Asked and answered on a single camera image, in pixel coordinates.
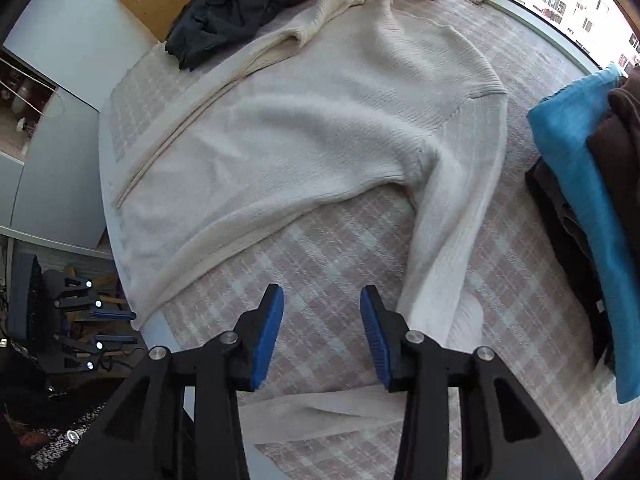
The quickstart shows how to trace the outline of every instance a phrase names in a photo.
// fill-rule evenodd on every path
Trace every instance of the window sill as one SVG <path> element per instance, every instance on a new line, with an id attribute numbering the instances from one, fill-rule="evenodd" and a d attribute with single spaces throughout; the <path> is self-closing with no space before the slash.
<path id="1" fill-rule="evenodd" d="M 545 38 L 586 75 L 597 72 L 600 69 L 573 41 L 566 38 L 552 25 L 549 25 L 543 18 L 537 17 L 529 10 L 519 6 L 516 2 L 512 0 L 489 0 L 488 3 L 500 9 L 502 12 L 506 12 L 512 18 L 515 18 Z"/>

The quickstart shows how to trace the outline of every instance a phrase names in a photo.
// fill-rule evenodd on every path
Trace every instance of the stack of clothes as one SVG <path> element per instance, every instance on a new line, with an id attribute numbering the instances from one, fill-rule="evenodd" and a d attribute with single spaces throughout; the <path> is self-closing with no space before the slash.
<path id="1" fill-rule="evenodd" d="M 526 173 L 556 259 L 620 403 L 640 396 L 640 66 L 614 64 L 527 115 L 541 158 Z"/>
<path id="2" fill-rule="evenodd" d="M 220 48 L 253 38 L 286 7 L 306 0 L 191 0 L 166 37 L 165 49 L 181 70 L 193 70 Z"/>

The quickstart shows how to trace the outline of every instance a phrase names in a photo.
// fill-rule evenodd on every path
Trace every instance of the blue gripper pad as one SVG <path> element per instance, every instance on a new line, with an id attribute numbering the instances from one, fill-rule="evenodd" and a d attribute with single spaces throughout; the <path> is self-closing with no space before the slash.
<path id="1" fill-rule="evenodd" d="M 257 390 L 262 381 L 267 377 L 269 363 L 276 345 L 282 314 L 284 313 L 284 293 L 279 285 L 270 285 L 264 293 L 263 301 L 259 308 L 266 308 L 262 329 L 258 334 L 258 339 L 254 347 L 254 361 L 252 366 L 250 384 L 252 389 Z"/>
<path id="2" fill-rule="evenodd" d="M 367 288 L 363 288 L 360 293 L 360 316 L 364 325 L 364 332 L 369 343 L 369 352 L 376 367 L 378 380 L 385 385 L 388 390 L 391 386 L 391 362 L 389 347 L 380 326 L 380 321 L 373 308 L 373 302 Z"/>

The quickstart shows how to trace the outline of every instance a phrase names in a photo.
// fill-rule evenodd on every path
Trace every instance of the bed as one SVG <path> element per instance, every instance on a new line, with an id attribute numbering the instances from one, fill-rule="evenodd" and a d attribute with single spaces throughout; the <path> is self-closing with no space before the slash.
<path id="1" fill-rule="evenodd" d="M 260 34 L 312 4 L 284 11 Z M 482 305 L 483 343 L 496 349 L 524 384 L 583 476 L 594 479 L 634 427 L 640 401 L 619 405 L 615 385 L 599 383 L 594 375 L 586 315 L 554 259 L 524 184 L 525 171 L 538 157 L 526 112 L 584 74 L 545 40 L 491 7 L 469 0 L 394 0 L 394 8 L 452 25 L 484 54 L 510 94 L 506 160 L 463 293 Z M 179 72 L 158 44 L 127 73 L 100 114 L 103 198 L 125 291 L 118 221 L 105 182 L 152 118 L 229 55 L 220 53 L 193 72 Z M 257 305 L 266 284 L 276 282 L 287 293 L 287 308 L 270 374 L 241 402 L 375 384 L 353 291 L 374 283 L 385 303 L 395 304 L 414 221 L 403 189 L 392 185 L 322 206 L 211 269 L 163 304 L 152 320 L 161 319 L 180 348 L 194 348 L 231 327 L 242 311 Z M 456 478 L 461 462 L 455 402 L 451 410 L 449 477 Z M 258 448 L 292 479 L 391 478 L 400 433 L 395 422 Z"/>

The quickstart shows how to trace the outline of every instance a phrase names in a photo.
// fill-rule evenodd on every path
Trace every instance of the checkered fabric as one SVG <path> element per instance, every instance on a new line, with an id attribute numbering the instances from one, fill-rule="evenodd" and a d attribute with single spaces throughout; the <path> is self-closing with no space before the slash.
<path id="1" fill-rule="evenodd" d="M 618 405 L 613 384 L 597 391 L 586 315 L 524 186 L 524 172 L 538 157 L 526 112 L 582 73 L 492 7 L 469 0 L 394 0 L 394 8 L 452 25 L 487 57 L 510 92 L 506 161 L 469 261 L 465 290 L 484 308 L 484 342 L 511 367 L 591 480 L 638 420 L 640 402 Z M 162 46 L 151 50 L 111 96 L 108 125 L 116 155 L 228 54 L 189 73 L 179 72 Z M 210 270 L 163 305 L 162 313 L 181 346 L 193 348 L 232 327 L 241 312 L 258 305 L 266 285 L 277 282 L 285 290 L 286 309 L 269 376 L 241 402 L 373 384 L 358 294 L 373 283 L 387 306 L 395 304 L 414 215 L 403 190 L 393 186 L 322 206 Z M 455 402 L 451 409 L 449 476 L 456 478 L 461 461 Z M 294 480 L 387 479 L 400 432 L 401 425 L 393 424 L 260 450 Z"/>

